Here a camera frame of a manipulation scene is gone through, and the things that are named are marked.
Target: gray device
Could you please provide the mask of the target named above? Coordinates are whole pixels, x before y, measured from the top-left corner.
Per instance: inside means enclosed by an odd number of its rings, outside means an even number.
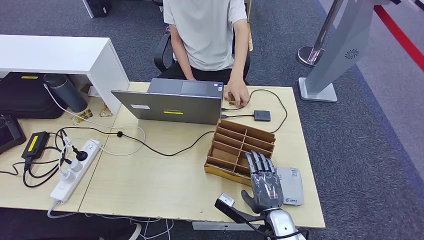
[[[153,78],[147,92],[111,93],[138,119],[215,125],[221,117],[222,82]]]
[[[87,108],[86,100],[65,74],[47,73],[43,80],[74,113],[82,112]]]
[[[277,167],[276,172],[281,182],[283,204],[300,206],[304,203],[304,191],[301,172],[294,167]]]

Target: robotic thumb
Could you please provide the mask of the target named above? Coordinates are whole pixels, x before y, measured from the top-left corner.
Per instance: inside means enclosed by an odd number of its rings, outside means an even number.
[[[256,204],[255,199],[251,197],[246,190],[241,190],[241,197],[255,214],[261,213],[261,210],[259,206]]]

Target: robotic arm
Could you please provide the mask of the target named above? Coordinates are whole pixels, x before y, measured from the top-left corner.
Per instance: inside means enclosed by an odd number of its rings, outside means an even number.
[[[264,235],[266,239],[287,239],[299,240],[298,235],[306,232],[308,239],[309,232],[306,230],[297,231],[290,214],[283,209],[283,189],[276,174],[273,162],[262,153],[251,151],[245,154],[249,164],[253,197],[245,190],[241,191],[241,196],[252,211],[259,216],[252,216],[241,212],[233,207],[235,201],[230,196],[222,193],[216,200],[215,207],[231,218],[234,222],[246,223],[253,230]],[[264,221],[264,231],[255,228],[250,222]]]

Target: power adapter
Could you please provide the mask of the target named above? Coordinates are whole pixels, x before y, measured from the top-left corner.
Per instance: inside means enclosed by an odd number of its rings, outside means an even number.
[[[30,168],[31,162],[34,159],[39,159],[41,157],[48,140],[49,134],[46,131],[36,132],[31,135],[21,156],[25,159],[24,171]]]
[[[271,122],[271,113],[270,111],[265,110],[254,110],[253,118],[255,121]]]

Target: power strip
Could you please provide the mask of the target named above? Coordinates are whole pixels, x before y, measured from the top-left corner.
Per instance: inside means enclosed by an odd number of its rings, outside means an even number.
[[[69,199],[100,151],[100,147],[94,143],[101,146],[99,141],[88,140],[82,149],[80,149],[80,151],[87,152],[87,159],[78,161],[74,158],[72,160],[71,165],[69,165],[68,169],[65,171],[66,177],[60,178],[59,182],[50,193],[50,197],[60,200],[62,203]]]

